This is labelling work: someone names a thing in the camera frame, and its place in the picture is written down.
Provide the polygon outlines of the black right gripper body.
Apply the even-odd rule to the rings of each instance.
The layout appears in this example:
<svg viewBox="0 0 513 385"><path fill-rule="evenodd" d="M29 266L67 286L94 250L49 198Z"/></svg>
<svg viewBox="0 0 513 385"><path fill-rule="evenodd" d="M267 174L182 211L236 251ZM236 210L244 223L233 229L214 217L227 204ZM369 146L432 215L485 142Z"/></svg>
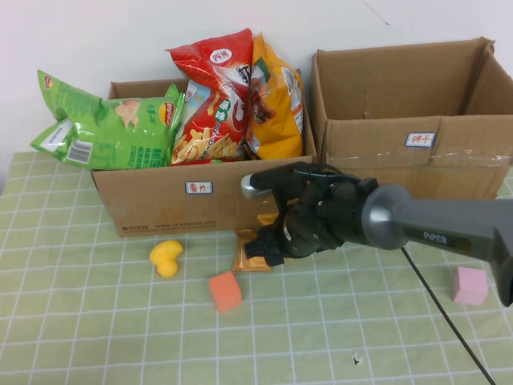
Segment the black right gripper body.
<svg viewBox="0 0 513 385"><path fill-rule="evenodd" d="M368 245L363 208L377 187L376 179L355 176L326 176L309 182L277 227L281 251L286 257L303 258L346 242Z"/></svg>

